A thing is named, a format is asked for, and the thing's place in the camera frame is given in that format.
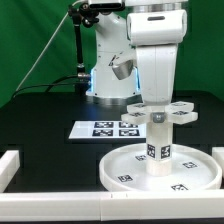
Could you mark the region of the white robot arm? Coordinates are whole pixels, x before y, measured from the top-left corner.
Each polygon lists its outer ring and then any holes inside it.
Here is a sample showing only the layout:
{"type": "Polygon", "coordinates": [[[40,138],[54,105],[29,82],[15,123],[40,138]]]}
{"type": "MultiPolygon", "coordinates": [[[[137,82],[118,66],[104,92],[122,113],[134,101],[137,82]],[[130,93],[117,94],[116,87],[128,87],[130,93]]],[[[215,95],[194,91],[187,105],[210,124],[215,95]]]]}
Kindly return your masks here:
{"type": "Polygon", "coordinates": [[[188,0],[88,0],[100,13],[96,26],[94,88],[101,97],[127,93],[137,72],[144,105],[154,123],[167,119],[178,44],[187,31],[188,0]]]}

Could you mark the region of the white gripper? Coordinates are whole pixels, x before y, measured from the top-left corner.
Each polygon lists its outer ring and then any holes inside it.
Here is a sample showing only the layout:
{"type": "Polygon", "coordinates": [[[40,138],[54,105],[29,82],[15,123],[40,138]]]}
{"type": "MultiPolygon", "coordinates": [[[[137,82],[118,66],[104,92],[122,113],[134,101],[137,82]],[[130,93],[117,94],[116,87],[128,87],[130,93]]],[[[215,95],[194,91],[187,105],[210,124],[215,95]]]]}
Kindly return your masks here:
{"type": "Polygon", "coordinates": [[[172,98],[178,44],[187,31],[185,10],[131,13],[127,33],[135,47],[142,100],[169,104],[172,98]]]}

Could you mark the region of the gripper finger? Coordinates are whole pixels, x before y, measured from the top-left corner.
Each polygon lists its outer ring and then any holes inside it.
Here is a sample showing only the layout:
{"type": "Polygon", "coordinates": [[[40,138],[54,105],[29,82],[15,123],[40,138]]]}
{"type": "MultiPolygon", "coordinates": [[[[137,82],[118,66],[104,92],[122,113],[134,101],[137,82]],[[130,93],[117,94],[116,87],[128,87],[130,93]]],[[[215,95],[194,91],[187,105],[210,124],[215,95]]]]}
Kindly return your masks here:
{"type": "Polygon", "coordinates": [[[164,112],[153,112],[152,121],[154,123],[164,123],[166,119],[166,114],[164,112]]]}

